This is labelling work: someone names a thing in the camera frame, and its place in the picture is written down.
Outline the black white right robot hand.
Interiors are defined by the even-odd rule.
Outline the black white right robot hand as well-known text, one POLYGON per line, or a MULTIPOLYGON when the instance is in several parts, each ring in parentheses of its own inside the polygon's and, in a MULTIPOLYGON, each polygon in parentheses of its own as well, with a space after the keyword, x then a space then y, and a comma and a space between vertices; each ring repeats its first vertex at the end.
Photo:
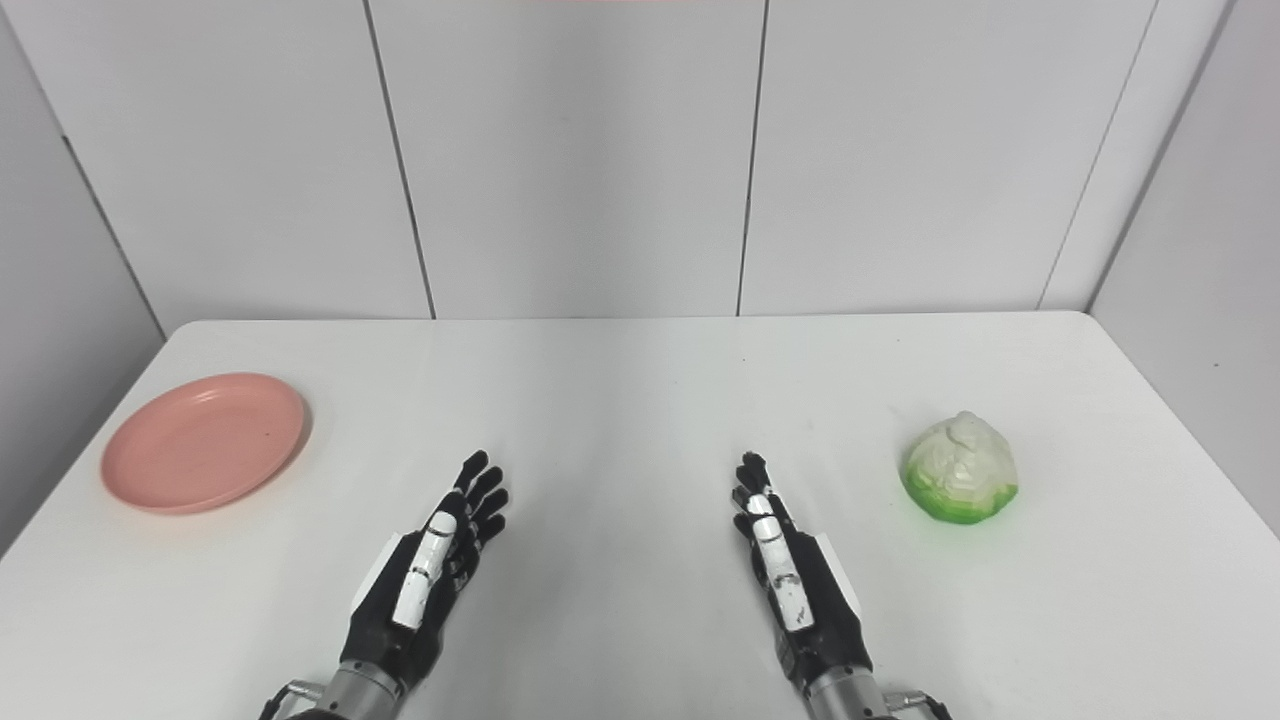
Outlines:
POLYGON ((870 671, 858 597, 829 538, 796 527, 759 454, 746 452, 735 475, 733 525, 774 619, 786 678, 808 694, 831 671, 870 671))

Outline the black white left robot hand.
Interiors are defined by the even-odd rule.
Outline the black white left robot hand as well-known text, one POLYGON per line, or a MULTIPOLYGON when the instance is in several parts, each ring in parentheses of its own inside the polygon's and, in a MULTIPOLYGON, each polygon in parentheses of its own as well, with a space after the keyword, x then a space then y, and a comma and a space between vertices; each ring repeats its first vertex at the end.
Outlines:
POLYGON ((417 530, 394 534, 355 598, 342 664, 378 667, 412 691, 433 670, 443 629, 485 546, 506 528, 504 474, 479 450, 417 530))

